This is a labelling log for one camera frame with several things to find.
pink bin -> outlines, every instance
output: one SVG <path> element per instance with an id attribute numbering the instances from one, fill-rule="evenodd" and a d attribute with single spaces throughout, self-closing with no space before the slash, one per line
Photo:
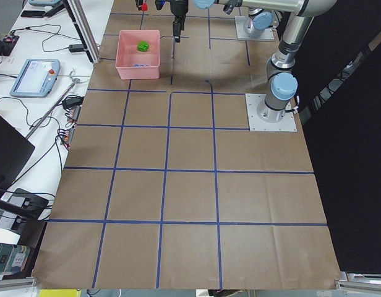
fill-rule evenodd
<path id="1" fill-rule="evenodd" d="M 146 52 L 137 50 L 140 41 L 146 41 L 149 44 Z M 121 79 L 158 79 L 159 30 L 121 30 L 115 66 Z"/>

brown table surface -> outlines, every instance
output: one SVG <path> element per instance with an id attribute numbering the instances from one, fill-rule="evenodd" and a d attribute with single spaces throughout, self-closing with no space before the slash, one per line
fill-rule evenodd
<path id="1" fill-rule="evenodd" d="M 334 286 L 329 230 L 297 133 L 248 130 L 276 42 L 237 41 L 235 9 L 116 0 L 34 276 L 43 288 Z M 159 29 L 160 79 L 121 80 L 120 30 Z"/>

